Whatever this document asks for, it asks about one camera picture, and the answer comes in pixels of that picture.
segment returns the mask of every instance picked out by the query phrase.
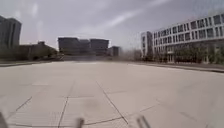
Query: distant building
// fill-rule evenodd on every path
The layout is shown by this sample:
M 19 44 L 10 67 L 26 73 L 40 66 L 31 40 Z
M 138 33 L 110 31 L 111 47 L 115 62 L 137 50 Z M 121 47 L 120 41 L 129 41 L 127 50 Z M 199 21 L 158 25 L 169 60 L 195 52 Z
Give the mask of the distant building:
M 153 55 L 152 33 L 144 32 L 141 34 L 141 57 L 147 58 Z
M 90 39 L 90 51 L 93 55 L 102 56 L 107 54 L 109 40 Z
M 120 56 L 121 47 L 118 46 L 112 46 L 108 48 L 108 54 L 112 57 L 118 57 Z
M 22 24 L 14 18 L 0 16 L 0 49 L 19 45 Z
M 78 39 L 73 37 L 58 38 L 59 52 L 65 55 L 96 55 L 103 56 L 107 53 L 109 40 L 103 39 Z
M 152 38 L 149 40 L 147 37 L 149 35 L 151 37 L 151 34 L 146 33 L 142 35 L 142 56 L 148 56 L 148 51 L 152 50 L 154 58 L 165 56 L 168 62 L 176 62 L 184 58 L 185 54 L 180 54 L 181 50 L 202 47 L 206 54 L 209 52 L 209 47 L 217 48 L 224 44 L 224 12 L 161 28 L 152 32 Z M 186 59 L 191 61 L 195 57 L 189 55 Z M 208 59 L 207 54 L 202 61 L 208 62 Z
M 57 50 L 40 41 L 37 44 L 23 44 L 16 47 L 17 56 L 21 59 L 44 59 L 57 55 Z

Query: concrete ground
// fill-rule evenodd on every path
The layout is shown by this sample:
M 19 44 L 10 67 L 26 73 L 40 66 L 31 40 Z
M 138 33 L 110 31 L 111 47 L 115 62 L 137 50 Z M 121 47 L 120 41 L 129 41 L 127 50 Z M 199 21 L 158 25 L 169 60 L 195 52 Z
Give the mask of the concrete ground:
M 0 68 L 10 128 L 223 128 L 224 74 L 109 62 Z

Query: sky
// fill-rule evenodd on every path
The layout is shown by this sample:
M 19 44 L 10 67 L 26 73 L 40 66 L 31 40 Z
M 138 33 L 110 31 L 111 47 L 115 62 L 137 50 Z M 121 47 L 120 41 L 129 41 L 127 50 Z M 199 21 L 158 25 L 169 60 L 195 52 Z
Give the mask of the sky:
M 58 37 L 109 39 L 140 48 L 140 34 L 224 8 L 224 0 L 0 0 L 0 15 L 22 23 L 21 44 Z

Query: cloud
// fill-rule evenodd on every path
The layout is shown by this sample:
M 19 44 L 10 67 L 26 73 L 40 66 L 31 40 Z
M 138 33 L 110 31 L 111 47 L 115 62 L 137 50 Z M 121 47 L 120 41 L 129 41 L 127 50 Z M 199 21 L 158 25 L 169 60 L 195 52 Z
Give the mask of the cloud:
M 17 18 L 17 19 L 21 19 L 21 17 L 22 17 L 21 12 L 19 10 L 15 11 L 14 12 L 14 17 Z
M 34 3 L 30 8 L 30 15 L 33 18 L 36 18 L 38 15 L 38 11 L 39 11 L 39 5 L 37 3 Z
M 155 8 L 158 6 L 161 6 L 171 0 L 151 0 L 147 4 L 143 5 L 142 7 L 135 9 L 135 10 L 129 10 L 126 12 L 123 12 L 117 16 L 115 16 L 113 19 L 110 19 L 106 22 L 101 23 L 98 26 L 88 26 L 80 29 L 80 33 L 88 33 L 88 34 L 103 34 L 106 30 L 111 29 L 113 27 L 118 26 L 119 24 L 122 24 L 126 22 L 127 20 L 134 18 L 141 13 L 144 13 L 149 8 Z
M 153 0 L 152 2 L 149 2 L 148 6 L 149 7 L 156 7 L 156 6 L 160 6 L 162 4 L 165 4 L 169 1 L 171 1 L 171 0 Z

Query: gray building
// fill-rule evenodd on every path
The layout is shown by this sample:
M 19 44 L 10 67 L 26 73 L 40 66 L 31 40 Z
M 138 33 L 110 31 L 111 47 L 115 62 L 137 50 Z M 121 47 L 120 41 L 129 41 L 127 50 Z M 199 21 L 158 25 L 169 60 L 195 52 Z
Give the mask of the gray building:
M 144 32 L 141 34 L 141 57 L 149 58 L 153 53 L 152 33 Z
M 90 39 L 90 51 L 93 55 L 103 56 L 107 54 L 109 40 Z
M 112 46 L 108 48 L 108 54 L 112 57 L 119 57 L 120 52 L 121 52 L 121 47 Z
M 14 18 L 0 16 L 0 49 L 19 45 L 22 24 Z
M 107 54 L 109 40 L 78 39 L 73 37 L 58 38 L 59 52 L 65 55 L 96 55 Z
M 147 34 L 142 35 L 142 55 L 147 56 L 148 51 L 152 50 L 154 58 L 165 55 L 168 62 L 175 62 L 178 49 L 204 47 L 209 52 L 210 47 L 218 48 L 224 44 L 224 12 L 215 12 L 151 33 L 149 40 Z M 208 56 L 202 61 L 208 62 Z

